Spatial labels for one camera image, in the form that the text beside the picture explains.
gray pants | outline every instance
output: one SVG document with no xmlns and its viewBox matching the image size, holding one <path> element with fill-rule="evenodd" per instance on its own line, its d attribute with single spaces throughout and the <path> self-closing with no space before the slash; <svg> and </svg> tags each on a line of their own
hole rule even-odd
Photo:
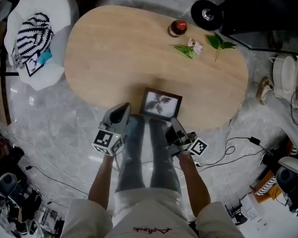
<svg viewBox="0 0 298 238">
<path fill-rule="evenodd" d="M 173 167 L 172 158 L 166 150 L 167 142 L 164 132 L 167 124 L 160 120 L 151 119 L 149 126 L 153 149 L 153 172 L 150 187 L 171 189 L 181 194 L 180 183 Z M 126 127 L 128 138 L 124 145 L 124 157 L 119 171 L 116 192 L 145 187 L 141 162 L 144 130 L 144 118 L 132 115 Z"/>
<path fill-rule="evenodd" d="M 293 145 L 298 150 L 298 109 L 292 109 L 293 119 L 291 116 L 290 103 L 284 99 L 279 99 L 273 91 L 269 91 L 262 98 L 265 106 L 267 106 L 276 116 L 277 122 L 288 135 Z"/>
</svg>

white t-shirt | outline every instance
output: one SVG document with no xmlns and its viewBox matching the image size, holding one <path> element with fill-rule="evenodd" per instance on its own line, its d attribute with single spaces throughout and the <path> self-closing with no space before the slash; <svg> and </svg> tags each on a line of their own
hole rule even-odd
<svg viewBox="0 0 298 238">
<path fill-rule="evenodd" d="M 152 197 L 147 195 L 143 200 L 129 203 L 129 207 L 124 204 L 126 198 L 133 195 L 132 198 L 139 199 L 149 191 L 153 191 Z M 114 228 L 102 206 L 85 199 L 73 200 L 61 238 L 196 238 L 197 235 L 181 215 L 181 210 L 177 209 L 179 204 L 170 198 L 172 195 L 181 197 L 177 192 L 166 189 L 142 188 L 118 192 L 115 203 L 120 205 L 115 210 L 113 220 L 118 221 Z M 220 202 L 211 203 L 200 212 L 196 229 L 200 238 L 244 237 Z"/>
</svg>

person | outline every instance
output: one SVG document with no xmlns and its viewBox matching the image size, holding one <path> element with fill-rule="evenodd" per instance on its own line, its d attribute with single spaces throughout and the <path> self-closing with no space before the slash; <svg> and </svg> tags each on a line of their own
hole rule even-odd
<svg viewBox="0 0 298 238">
<path fill-rule="evenodd" d="M 166 150 L 166 123 L 151 119 L 149 127 L 153 149 L 150 187 L 145 187 L 142 178 L 141 151 L 145 120 L 141 116 L 131 116 L 126 126 L 128 139 L 123 149 L 112 220 L 106 209 L 114 158 L 105 155 L 88 200 L 76 199 L 71 202 L 61 238 L 197 237 L 183 214 L 179 179 Z M 199 237 L 244 237 L 223 204 L 211 203 L 208 189 L 196 170 L 191 154 L 184 152 L 178 158 L 191 208 L 197 218 Z"/>
<path fill-rule="evenodd" d="M 264 77 L 259 83 L 256 99 L 273 112 L 277 123 L 298 150 L 298 109 L 291 109 L 290 102 L 275 96 L 268 77 Z"/>
</svg>

shirt sleeve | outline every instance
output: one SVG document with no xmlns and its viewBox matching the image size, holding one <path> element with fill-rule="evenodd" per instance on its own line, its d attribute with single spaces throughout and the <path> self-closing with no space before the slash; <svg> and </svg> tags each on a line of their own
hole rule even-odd
<svg viewBox="0 0 298 238">
<path fill-rule="evenodd" d="M 202 209 L 196 229 L 204 238 L 244 238 L 221 202 L 211 203 Z"/>
<path fill-rule="evenodd" d="M 102 206 L 75 199 L 70 203 L 61 238 L 104 238 L 112 228 L 113 223 Z"/>
</svg>

red bottle cap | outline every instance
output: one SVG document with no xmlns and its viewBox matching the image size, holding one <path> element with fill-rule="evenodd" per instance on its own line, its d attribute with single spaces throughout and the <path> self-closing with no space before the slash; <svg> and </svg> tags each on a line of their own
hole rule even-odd
<svg viewBox="0 0 298 238">
<path fill-rule="evenodd" d="M 180 29 L 180 30 L 184 30 L 184 29 L 186 29 L 186 27 L 187 27 L 187 23 L 186 23 L 185 21 L 183 21 L 183 20 L 179 20 L 179 21 L 177 22 L 177 28 L 178 28 L 178 29 Z"/>
</svg>

